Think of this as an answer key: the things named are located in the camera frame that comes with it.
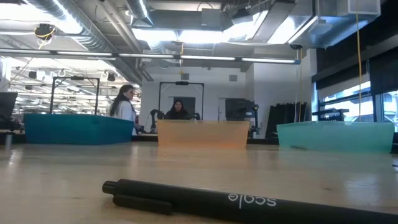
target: light blue bin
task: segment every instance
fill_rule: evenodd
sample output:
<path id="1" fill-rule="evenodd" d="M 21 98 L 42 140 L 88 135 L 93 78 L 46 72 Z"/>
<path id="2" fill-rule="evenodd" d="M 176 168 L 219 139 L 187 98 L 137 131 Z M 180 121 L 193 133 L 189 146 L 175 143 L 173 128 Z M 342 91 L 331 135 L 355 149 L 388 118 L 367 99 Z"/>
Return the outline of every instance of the light blue bin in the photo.
<path id="1" fill-rule="evenodd" d="M 394 124 L 309 121 L 277 126 L 279 145 L 318 151 L 390 153 Z"/>

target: workbench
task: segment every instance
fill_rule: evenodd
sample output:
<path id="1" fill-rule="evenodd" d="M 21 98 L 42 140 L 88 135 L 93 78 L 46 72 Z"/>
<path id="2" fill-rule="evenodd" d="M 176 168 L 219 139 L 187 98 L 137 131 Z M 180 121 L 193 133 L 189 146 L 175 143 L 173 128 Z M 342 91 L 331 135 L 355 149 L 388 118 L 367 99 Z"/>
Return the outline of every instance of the workbench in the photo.
<path id="1" fill-rule="evenodd" d="M 227 223 L 117 207 L 106 180 L 258 195 L 398 214 L 398 157 L 248 145 L 245 150 L 109 146 L 0 146 L 1 223 Z"/>

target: black pen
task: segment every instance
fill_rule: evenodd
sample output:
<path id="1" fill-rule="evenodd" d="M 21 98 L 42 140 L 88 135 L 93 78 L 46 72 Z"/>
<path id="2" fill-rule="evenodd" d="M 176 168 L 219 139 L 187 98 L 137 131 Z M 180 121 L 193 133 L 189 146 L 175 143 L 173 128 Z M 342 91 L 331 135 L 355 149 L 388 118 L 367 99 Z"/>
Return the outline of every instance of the black pen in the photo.
<path id="1" fill-rule="evenodd" d="M 116 205 L 170 215 L 183 212 L 243 223 L 398 223 L 398 215 L 137 180 L 106 181 Z"/>

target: blue plastic tub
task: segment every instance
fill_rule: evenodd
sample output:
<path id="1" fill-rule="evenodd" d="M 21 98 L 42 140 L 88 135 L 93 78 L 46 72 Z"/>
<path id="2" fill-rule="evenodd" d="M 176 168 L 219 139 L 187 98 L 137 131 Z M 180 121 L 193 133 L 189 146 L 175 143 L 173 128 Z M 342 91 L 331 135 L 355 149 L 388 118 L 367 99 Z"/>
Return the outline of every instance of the blue plastic tub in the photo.
<path id="1" fill-rule="evenodd" d="M 85 114 L 25 114 L 32 144 L 102 145 L 131 141 L 134 122 Z"/>
<path id="2" fill-rule="evenodd" d="M 310 121 L 277 126 L 279 145 L 309 150 L 391 152 L 394 124 Z"/>

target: person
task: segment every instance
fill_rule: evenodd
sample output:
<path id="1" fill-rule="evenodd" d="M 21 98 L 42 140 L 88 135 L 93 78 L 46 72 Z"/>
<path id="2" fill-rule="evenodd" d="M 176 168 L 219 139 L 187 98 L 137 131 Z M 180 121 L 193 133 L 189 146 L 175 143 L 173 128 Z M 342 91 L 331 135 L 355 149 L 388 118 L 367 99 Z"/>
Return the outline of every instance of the person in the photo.
<path id="1" fill-rule="evenodd" d="M 189 119 L 188 111 L 184 109 L 181 100 L 175 100 L 173 107 L 167 112 L 166 119 Z"/>
<path id="2" fill-rule="evenodd" d="M 112 118 L 125 119 L 128 121 L 136 120 L 136 111 L 130 100 L 134 97 L 134 87 L 132 85 L 123 85 L 117 97 L 114 99 L 113 103 L 109 109 L 109 116 Z M 137 135 L 136 126 L 132 129 L 132 135 Z"/>

